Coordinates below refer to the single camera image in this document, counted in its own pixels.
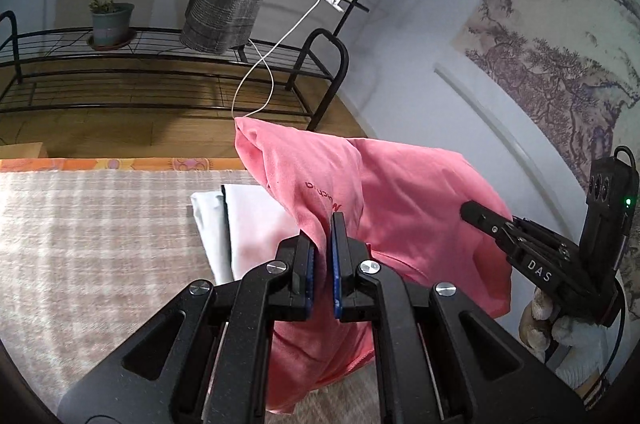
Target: pink fabric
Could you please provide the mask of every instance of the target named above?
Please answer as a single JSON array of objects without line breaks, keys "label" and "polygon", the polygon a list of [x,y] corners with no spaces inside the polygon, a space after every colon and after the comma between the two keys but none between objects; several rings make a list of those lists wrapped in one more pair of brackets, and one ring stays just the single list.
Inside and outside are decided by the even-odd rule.
[{"label": "pink fabric", "polygon": [[[298,131],[236,119],[236,150],[318,247],[315,302],[303,324],[277,323],[267,408],[289,412],[308,391],[344,377],[373,357],[368,324],[334,319],[326,241],[333,211],[375,260],[423,285],[450,281],[492,317],[510,310],[511,266],[492,238],[460,219],[475,200],[510,217],[492,187],[458,153]],[[255,265],[275,250],[256,253]]]}]

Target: white glove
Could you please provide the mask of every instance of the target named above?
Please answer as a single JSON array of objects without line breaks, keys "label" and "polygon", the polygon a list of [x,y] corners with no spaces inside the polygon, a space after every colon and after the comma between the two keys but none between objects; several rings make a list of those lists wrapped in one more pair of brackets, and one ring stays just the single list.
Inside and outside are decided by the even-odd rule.
[{"label": "white glove", "polygon": [[552,326],[548,319],[553,311],[552,299],[536,289],[533,301],[524,309],[520,319],[520,340],[540,360],[545,359],[545,350],[552,336],[559,344],[571,346],[556,375],[572,390],[577,390],[588,380],[592,384],[595,382],[594,374],[599,374],[606,362],[605,328],[567,315],[558,318]]}]

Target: camera lens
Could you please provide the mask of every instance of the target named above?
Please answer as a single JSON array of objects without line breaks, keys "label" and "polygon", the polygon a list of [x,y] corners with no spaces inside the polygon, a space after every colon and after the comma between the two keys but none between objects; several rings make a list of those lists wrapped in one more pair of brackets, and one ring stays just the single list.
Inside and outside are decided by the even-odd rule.
[{"label": "camera lens", "polygon": [[604,183],[602,184],[602,201],[607,200],[609,196],[609,177],[604,179]]},{"label": "camera lens", "polygon": [[602,177],[598,175],[596,178],[596,185],[593,188],[593,194],[596,197],[596,200],[600,197],[600,187],[602,187]]}]

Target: checkered blanket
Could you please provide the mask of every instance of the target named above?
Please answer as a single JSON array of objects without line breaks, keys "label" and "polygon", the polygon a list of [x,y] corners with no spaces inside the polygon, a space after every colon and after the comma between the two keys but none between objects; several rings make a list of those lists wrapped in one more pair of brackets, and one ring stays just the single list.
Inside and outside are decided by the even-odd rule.
[{"label": "checkered blanket", "polygon": [[[0,338],[34,391],[62,395],[194,279],[213,279],[190,195],[246,171],[0,175]],[[379,421],[375,369],[270,422]]]}]

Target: light blue pot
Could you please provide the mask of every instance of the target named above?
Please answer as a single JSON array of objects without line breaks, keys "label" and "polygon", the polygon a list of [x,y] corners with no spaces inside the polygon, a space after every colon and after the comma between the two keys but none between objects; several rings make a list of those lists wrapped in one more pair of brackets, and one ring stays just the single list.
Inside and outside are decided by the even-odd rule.
[{"label": "light blue pot", "polygon": [[111,14],[92,14],[94,17],[94,46],[114,46],[127,39],[134,6],[116,3],[119,10]]}]

